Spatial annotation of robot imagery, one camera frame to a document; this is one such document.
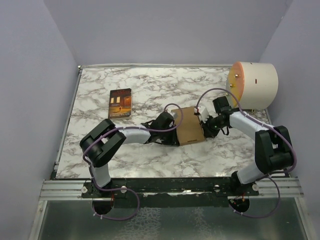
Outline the brown cardboard box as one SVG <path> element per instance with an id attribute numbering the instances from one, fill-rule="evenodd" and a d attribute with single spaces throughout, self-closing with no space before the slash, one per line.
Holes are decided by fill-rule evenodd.
<path id="1" fill-rule="evenodd" d="M 194 110 L 194 106 L 182 108 L 182 123 L 176 128 L 177 140 L 180 146 L 205 141 L 203 129 Z"/>

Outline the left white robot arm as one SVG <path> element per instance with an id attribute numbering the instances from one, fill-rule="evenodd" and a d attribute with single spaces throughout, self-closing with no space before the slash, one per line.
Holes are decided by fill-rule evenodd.
<path id="1" fill-rule="evenodd" d="M 79 146 L 95 182 L 94 193 L 101 198 L 110 193 L 111 177 L 108 163 L 122 145 L 157 143 L 178 146 L 176 118 L 176 113 L 163 111 L 154 120 L 128 127 L 119 126 L 110 119 L 104 119 L 83 137 Z"/>

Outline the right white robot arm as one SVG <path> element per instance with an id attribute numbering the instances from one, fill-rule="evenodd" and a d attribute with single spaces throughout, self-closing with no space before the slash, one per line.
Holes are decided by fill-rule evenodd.
<path id="1" fill-rule="evenodd" d="M 231 107 L 225 96 L 212 102 L 216 117 L 212 117 L 206 107 L 194 108 L 206 138 L 215 138 L 220 132 L 227 136 L 230 129 L 237 129 L 254 141 L 253 162 L 231 174 L 229 189 L 234 195 L 240 196 L 257 180 L 295 165 L 286 127 L 265 124 L 240 108 Z"/>

